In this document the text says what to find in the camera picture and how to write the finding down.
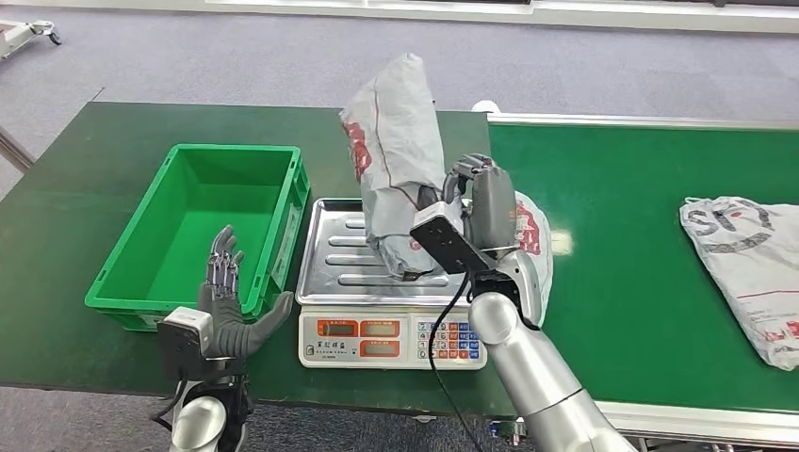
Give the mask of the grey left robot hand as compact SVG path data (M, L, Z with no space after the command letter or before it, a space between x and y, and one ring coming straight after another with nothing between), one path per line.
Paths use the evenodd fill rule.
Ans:
M257 352L284 324L291 313L295 296L285 291L272 309L257 321L243 320L238 299L239 270L244 252L235 250L236 236L231 225L221 229L212 241L201 283L197 309L211 315L213 338L209 357L246 359Z

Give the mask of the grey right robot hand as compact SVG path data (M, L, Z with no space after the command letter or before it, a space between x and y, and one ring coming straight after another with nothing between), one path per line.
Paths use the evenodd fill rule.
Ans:
M487 155L464 154L446 175L443 201L452 203L457 195L465 194L468 182L472 198L466 237L479 250L516 248L516 201L509 173Z

